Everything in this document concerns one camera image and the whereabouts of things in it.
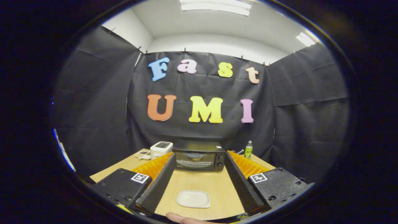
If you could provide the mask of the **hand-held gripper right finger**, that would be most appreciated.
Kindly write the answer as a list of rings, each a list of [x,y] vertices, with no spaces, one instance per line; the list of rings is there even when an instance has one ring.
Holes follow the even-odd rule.
[[[225,167],[249,216],[279,209],[313,186],[284,168],[268,169],[231,151],[225,155]]]

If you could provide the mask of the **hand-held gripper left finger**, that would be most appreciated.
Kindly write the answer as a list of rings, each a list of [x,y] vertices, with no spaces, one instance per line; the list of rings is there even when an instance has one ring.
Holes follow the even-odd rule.
[[[90,187],[111,203],[152,216],[175,169],[175,158],[170,152],[132,171],[119,168]]]

